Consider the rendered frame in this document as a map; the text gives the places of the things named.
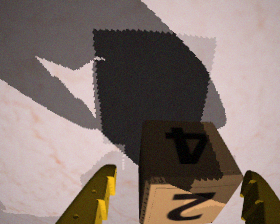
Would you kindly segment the brown wooden number cube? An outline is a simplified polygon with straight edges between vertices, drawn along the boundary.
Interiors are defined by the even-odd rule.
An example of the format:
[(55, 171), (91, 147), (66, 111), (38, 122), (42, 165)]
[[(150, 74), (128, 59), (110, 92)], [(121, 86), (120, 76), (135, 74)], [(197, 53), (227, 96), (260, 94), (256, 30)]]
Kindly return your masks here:
[(212, 223), (243, 178), (212, 122), (143, 122), (140, 224)]

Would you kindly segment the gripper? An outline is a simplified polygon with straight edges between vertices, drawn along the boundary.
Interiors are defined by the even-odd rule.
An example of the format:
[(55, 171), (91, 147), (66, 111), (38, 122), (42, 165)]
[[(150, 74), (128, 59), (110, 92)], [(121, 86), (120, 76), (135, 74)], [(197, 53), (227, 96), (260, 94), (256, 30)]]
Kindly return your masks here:
[[(55, 224), (102, 224), (107, 220), (116, 174), (115, 164), (102, 166)], [(280, 200), (261, 175), (246, 171), (240, 197), (244, 198), (241, 219), (245, 224), (280, 224)]]

